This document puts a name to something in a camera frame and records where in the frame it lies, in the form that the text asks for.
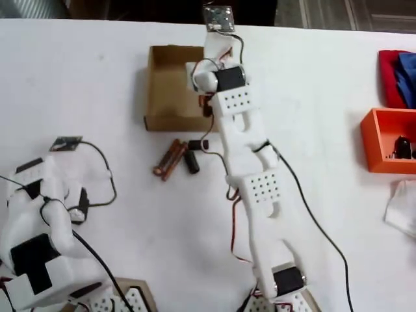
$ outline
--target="copper battery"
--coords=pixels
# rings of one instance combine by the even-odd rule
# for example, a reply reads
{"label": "copper battery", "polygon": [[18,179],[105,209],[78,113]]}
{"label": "copper battery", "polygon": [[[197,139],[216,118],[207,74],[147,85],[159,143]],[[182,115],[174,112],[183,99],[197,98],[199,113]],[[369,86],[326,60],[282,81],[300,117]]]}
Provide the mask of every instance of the copper battery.
{"label": "copper battery", "polygon": [[175,139],[170,145],[168,151],[162,157],[161,161],[159,161],[159,164],[153,167],[153,174],[155,176],[161,177],[164,175],[167,170],[165,167],[172,160],[172,157],[175,155],[175,153],[179,150],[181,145],[180,143],[181,141]]}
{"label": "copper battery", "polygon": [[172,172],[174,171],[175,167],[179,163],[179,161],[182,159],[183,154],[188,150],[188,144],[186,142],[183,142],[180,144],[180,146],[175,150],[174,155],[171,158],[171,161],[169,162],[168,167],[166,168],[166,171],[162,175],[162,180],[166,181]]}

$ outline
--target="white cloth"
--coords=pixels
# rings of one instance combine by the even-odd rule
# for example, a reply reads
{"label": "white cloth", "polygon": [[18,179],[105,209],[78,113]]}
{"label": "white cloth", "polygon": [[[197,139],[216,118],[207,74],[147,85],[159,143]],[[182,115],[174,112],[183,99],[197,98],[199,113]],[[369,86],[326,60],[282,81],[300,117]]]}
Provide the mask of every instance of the white cloth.
{"label": "white cloth", "polygon": [[385,210],[385,222],[416,238],[416,181],[401,181]]}

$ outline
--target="orange plastic container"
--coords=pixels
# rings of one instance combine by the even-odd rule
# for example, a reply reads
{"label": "orange plastic container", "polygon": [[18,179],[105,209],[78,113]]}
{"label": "orange plastic container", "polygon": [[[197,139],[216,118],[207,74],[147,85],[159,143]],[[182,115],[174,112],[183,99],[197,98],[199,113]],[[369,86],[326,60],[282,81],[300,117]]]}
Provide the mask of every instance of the orange plastic container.
{"label": "orange plastic container", "polygon": [[416,159],[393,159],[402,135],[416,142],[416,110],[372,109],[361,121],[361,136],[370,172],[416,174]]}

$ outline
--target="blue cloth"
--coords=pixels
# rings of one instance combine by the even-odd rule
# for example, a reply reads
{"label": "blue cloth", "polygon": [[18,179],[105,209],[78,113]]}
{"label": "blue cloth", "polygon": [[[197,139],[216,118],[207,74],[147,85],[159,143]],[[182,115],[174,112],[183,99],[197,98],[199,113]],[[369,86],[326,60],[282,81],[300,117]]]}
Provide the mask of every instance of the blue cloth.
{"label": "blue cloth", "polygon": [[399,53],[395,70],[397,88],[406,106],[416,109],[416,54]]}

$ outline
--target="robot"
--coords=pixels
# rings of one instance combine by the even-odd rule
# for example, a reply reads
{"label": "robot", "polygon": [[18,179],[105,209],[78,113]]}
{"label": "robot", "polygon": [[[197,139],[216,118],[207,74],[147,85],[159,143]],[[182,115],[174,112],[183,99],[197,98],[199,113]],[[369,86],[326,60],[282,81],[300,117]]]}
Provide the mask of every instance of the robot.
{"label": "robot", "polygon": [[[279,155],[268,141],[261,111],[243,66],[244,41],[235,34],[231,8],[205,6],[204,59],[187,63],[188,87],[203,99],[224,145],[226,181],[244,203],[249,223],[256,293],[270,302],[300,292],[305,277],[281,241],[271,245],[263,231],[280,199]],[[239,58],[233,57],[239,41]],[[245,129],[234,119],[241,115]],[[53,150],[74,148],[81,139],[59,138]],[[247,166],[247,156],[256,163]],[[111,286],[105,267],[82,247],[72,222],[82,222],[89,206],[86,190],[67,179],[51,155],[18,167],[7,192],[9,217],[0,234],[0,258],[17,275],[5,283],[14,309],[85,302]],[[67,207],[76,207],[71,213]],[[270,249],[278,257],[270,256]]]}

